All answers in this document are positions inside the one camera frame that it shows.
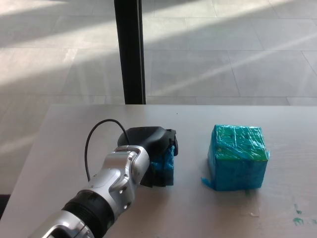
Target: plastic wrap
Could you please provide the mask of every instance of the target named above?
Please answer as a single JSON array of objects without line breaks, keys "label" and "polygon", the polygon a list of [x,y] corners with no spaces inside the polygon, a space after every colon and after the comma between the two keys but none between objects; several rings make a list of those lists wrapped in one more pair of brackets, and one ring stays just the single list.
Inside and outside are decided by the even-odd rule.
[{"label": "plastic wrap", "polygon": [[174,150],[169,146],[164,154],[150,162],[154,171],[154,186],[174,185]]},{"label": "plastic wrap", "polygon": [[202,180],[217,191],[259,188],[268,159],[260,127],[215,125],[208,152],[211,181]]}]

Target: green stain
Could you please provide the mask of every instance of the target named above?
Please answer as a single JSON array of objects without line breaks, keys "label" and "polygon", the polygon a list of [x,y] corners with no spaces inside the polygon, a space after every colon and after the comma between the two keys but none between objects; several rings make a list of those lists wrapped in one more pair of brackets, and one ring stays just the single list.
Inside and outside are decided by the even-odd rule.
[{"label": "green stain", "polygon": [[303,225],[303,224],[304,224],[303,219],[300,219],[300,218],[298,218],[298,217],[294,218],[294,219],[293,219],[293,222],[294,222],[294,224],[295,224],[296,226],[297,226],[297,225]]},{"label": "green stain", "polygon": [[294,204],[294,207],[295,207],[295,210],[297,212],[297,214],[302,214],[303,212],[298,210],[298,206],[297,206],[297,203]]}]

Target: robotic arm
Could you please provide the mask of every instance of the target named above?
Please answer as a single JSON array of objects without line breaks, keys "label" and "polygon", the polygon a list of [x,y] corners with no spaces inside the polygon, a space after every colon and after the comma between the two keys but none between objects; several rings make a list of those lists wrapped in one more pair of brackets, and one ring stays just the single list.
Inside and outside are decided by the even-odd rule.
[{"label": "robotic arm", "polygon": [[139,184],[165,186],[161,174],[156,178],[151,161],[170,145],[174,145],[177,155],[176,132],[162,127],[136,127],[127,133],[131,144],[136,145],[126,145],[121,135],[119,147],[106,156],[88,186],[50,216],[30,238],[102,238],[132,205]]}]

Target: floor tile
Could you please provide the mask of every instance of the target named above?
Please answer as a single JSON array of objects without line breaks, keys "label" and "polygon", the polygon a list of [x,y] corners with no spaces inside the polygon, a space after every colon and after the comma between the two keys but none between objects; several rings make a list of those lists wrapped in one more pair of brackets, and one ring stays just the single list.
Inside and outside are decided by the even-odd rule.
[{"label": "floor tile", "polygon": [[44,47],[57,16],[0,16],[0,47]]},{"label": "floor tile", "polygon": [[12,96],[0,95],[0,123],[12,100]]},{"label": "floor tile", "polygon": [[[115,17],[114,1],[96,0],[92,15]],[[142,0],[142,15],[146,17],[154,16],[154,0]]]},{"label": "floor tile", "polygon": [[0,170],[3,167],[22,168],[36,135],[23,124],[0,124]]},{"label": "floor tile", "polygon": [[61,94],[122,96],[119,52],[78,50]]},{"label": "floor tile", "polygon": [[75,105],[91,105],[91,104],[104,104],[105,96],[68,96],[61,95],[58,97],[58,104],[75,104]]},{"label": "floor tile", "polygon": [[1,126],[20,126],[20,134],[36,133],[52,103],[56,103],[58,96],[40,95],[12,95],[13,100],[2,117]]},{"label": "floor tile", "polygon": [[153,52],[144,51],[145,93],[151,95]]},{"label": "floor tile", "polygon": [[287,98],[291,106],[317,106],[317,98]]},{"label": "floor tile", "polygon": [[278,18],[268,0],[212,0],[217,17]]},{"label": "floor tile", "polygon": [[196,102],[198,105],[289,105],[285,97],[196,97]]},{"label": "floor tile", "polygon": [[303,51],[305,58],[307,59],[310,66],[317,73],[317,52],[316,51]]},{"label": "floor tile", "polygon": [[229,51],[242,97],[317,96],[317,76],[301,52]]},{"label": "floor tile", "polygon": [[75,49],[3,49],[0,53],[0,92],[59,94],[76,51]]},{"label": "floor tile", "polygon": [[186,49],[184,18],[143,18],[144,48],[147,50]]},{"label": "floor tile", "polygon": [[211,0],[155,0],[155,17],[216,17]]},{"label": "floor tile", "polygon": [[105,104],[125,105],[124,96],[106,96]]},{"label": "floor tile", "polygon": [[316,18],[316,0],[269,0],[280,18]]},{"label": "floor tile", "polygon": [[154,51],[152,96],[239,96],[226,51]]},{"label": "floor tile", "polygon": [[253,19],[265,50],[317,50],[317,26],[310,19]]},{"label": "floor tile", "polygon": [[89,16],[94,0],[1,0],[1,14]]},{"label": "floor tile", "polygon": [[117,42],[113,17],[61,16],[46,38],[45,47],[117,49]]},{"label": "floor tile", "polygon": [[0,193],[12,194],[22,167],[0,166]]},{"label": "floor tile", "polygon": [[188,48],[191,50],[262,50],[249,20],[187,18]]},{"label": "floor tile", "polygon": [[157,105],[196,105],[195,97],[148,96],[147,104]]}]

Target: white table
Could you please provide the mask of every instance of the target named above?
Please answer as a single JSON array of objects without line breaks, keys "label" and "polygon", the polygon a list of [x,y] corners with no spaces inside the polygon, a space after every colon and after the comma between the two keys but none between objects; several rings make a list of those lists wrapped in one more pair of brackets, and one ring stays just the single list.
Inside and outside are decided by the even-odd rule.
[{"label": "white table", "polygon": [[[106,105],[50,108],[0,222],[0,237],[27,237],[87,184],[86,137],[106,118],[119,120],[125,128],[175,129],[179,144],[175,185],[139,188],[133,206],[106,237],[317,237],[317,108]],[[215,192],[201,183],[208,176],[207,151],[216,123],[263,129],[271,159],[253,198],[259,217],[241,215],[243,191]],[[88,152],[91,174],[116,147],[120,134],[112,122],[94,132]],[[296,226],[294,218],[303,224]]]}]

